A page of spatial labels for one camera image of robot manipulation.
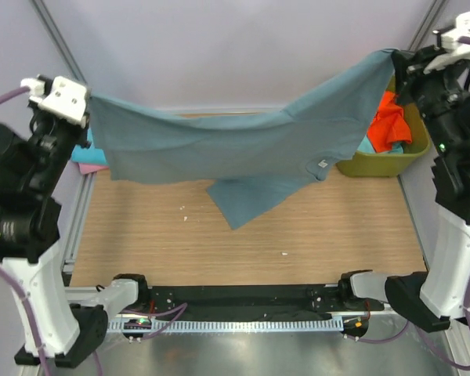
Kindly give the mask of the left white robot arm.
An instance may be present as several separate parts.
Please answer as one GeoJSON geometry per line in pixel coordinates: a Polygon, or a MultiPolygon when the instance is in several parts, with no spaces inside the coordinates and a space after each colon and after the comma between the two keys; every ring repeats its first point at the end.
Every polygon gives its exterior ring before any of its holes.
{"type": "Polygon", "coordinates": [[[34,108],[31,137],[0,123],[0,277],[12,289],[25,343],[14,360],[24,366],[76,368],[95,354],[107,325],[123,310],[150,304],[146,278],[119,274],[83,302],[67,299],[62,278],[58,218],[53,198],[76,145],[86,131],[34,108]]]}

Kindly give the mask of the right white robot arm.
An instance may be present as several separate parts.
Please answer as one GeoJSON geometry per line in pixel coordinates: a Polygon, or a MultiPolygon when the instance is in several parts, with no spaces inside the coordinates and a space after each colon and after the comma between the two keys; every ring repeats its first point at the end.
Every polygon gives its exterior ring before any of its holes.
{"type": "Polygon", "coordinates": [[[388,303],[422,330],[470,326],[470,15],[436,31],[436,43],[394,52],[396,99],[414,104],[436,148],[432,181],[439,237],[425,272],[394,276],[360,270],[342,275],[337,299],[347,310],[365,300],[388,303]]]}

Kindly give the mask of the grey blue t shirt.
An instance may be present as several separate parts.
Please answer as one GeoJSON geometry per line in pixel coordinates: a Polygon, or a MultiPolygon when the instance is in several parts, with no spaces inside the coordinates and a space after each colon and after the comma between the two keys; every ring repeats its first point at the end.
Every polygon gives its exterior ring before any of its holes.
{"type": "Polygon", "coordinates": [[[393,75],[378,50],[280,110],[187,118],[102,94],[90,99],[92,137],[116,180],[211,180],[208,194],[238,229],[348,160],[393,75]]]}

